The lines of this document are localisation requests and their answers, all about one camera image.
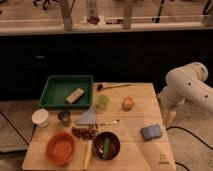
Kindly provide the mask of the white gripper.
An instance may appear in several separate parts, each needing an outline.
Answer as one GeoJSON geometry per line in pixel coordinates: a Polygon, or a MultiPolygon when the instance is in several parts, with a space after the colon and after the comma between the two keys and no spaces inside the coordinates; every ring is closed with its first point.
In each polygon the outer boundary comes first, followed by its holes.
{"type": "Polygon", "coordinates": [[[171,111],[173,108],[184,103],[184,97],[169,87],[164,87],[163,90],[157,94],[159,99],[161,111],[163,115],[164,126],[167,127],[172,123],[176,117],[176,112],[171,111]]]}

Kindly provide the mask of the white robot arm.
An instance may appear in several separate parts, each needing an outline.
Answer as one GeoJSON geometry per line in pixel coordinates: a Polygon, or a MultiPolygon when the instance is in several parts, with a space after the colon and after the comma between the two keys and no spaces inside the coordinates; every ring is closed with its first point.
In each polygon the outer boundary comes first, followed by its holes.
{"type": "Polygon", "coordinates": [[[174,108],[183,104],[186,99],[213,114],[213,88],[205,84],[207,78],[208,70],[200,62],[174,68],[166,74],[166,86],[157,95],[165,127],[176,116],[174,108]]]}

